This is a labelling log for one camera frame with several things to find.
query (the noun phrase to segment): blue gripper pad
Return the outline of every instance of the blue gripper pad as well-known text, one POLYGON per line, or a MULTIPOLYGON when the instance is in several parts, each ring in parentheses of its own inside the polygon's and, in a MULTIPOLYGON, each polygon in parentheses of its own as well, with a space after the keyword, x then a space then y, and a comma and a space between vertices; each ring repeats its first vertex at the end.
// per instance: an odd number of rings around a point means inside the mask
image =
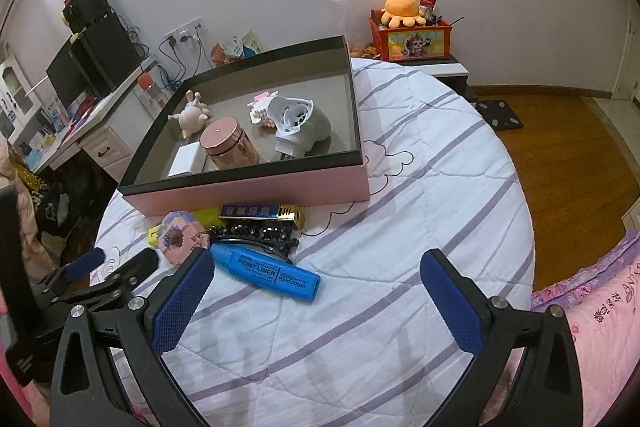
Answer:
MULTIPOLYGON (((151 343, 158 355, 175 349, 180 337, 202 300, 204 293, 213 280, 214 261, 213 256, 207 250, 196 251, 187 258, 178 271, 165 277, 158 284, 167 281, 171 287, 167 287, 166 299, 158 304, 150 325, 151 343)), ((162 293, 162 288, 156 288, 149 298, 162 293)))
POLYGON ((72 283, 89 275, 92 270, 104 263, 104 250, 102 248, 93 248, 85 253, 82 257, 68 264, 62 274, 65 282, 72 283))
POLYGON ((484 344, 483 326, 491 320, 484 294, 473 281, 462 277, 440 250, 423 254, 420 279, 458 347, 477 355, 484 344), (468 297, 476 302, 475 306, 468 297), (482 307, 486 311, 484 317, 480 314, 482 307))

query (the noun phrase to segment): pink toy package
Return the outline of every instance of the pink toy package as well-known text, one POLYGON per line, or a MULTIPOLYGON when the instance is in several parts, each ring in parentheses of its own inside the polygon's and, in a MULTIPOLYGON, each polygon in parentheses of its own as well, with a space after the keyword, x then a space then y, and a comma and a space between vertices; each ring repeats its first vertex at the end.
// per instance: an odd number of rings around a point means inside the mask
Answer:
POLYGON ((193 214, 171 212, 158 228, 158 248, 178 267, 194 248, 209 248, 209 234, 193 214))

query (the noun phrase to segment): striped bedsheet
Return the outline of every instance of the striped bedsheet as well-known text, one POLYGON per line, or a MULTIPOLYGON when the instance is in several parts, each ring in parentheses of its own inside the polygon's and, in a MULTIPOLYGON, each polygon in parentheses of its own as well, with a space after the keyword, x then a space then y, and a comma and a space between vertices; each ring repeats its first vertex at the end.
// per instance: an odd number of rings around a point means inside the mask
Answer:
MULTIPOLYGON (((486 295, 529 309, 531 219, 500 140, 432 76, 387 62, 352 65, 372 197, 305 209, 305 232, 318 235, 301 238, 295 261, 322 276, 316 301, 217 271, 178 347, 163 355, 212 425, 423 425, 470 360, 420 283, 429 248, 486 295)), ((98 232, 108 259, 92 282, 146 247, 159 219, 116 193, 98 232)), ((162 258, 138 293, 169 273, 162 258)), ((144 410, 126 359, 116 359, 144 410)))

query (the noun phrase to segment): pink storage box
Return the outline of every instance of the pink storage box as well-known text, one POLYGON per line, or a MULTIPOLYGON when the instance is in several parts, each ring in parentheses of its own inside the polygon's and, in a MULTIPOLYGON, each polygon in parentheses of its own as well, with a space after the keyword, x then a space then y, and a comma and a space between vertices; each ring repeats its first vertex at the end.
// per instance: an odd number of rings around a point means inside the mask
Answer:
MULTIPOLYGON (((200 133, 190 142, 196 142, 200 133)), ((172 96, 136 151, 118 190, 145 216, 200 210, 224 203, 287 202, 299 206, 369 199, 369 180, 358 126, 351 61, 343 37, 304 42, 244 58, 188 79, 172 96), (260 155, 256 165, 218 169, 207 158, 203 172, 168 178, 182 139, 168 121, 197 91, 209 107, 209 123, 235 117, 260 155), (332 125, 303 158, 275 151, 275 130, 251 122, 248 103, 266 90, 313 100, 332 125)))

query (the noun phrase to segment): blue highlighter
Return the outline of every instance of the blue highlighter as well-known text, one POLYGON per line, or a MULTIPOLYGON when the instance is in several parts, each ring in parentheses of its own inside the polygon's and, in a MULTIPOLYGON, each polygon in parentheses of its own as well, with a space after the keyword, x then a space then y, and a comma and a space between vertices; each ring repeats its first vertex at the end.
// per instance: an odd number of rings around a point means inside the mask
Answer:
POLYGON ((242 281, 284 293, 294 299, 312 302, 316 298, 320 285, 317 273, 239 245, 213 243, 209 251, 217 266, 242 281))

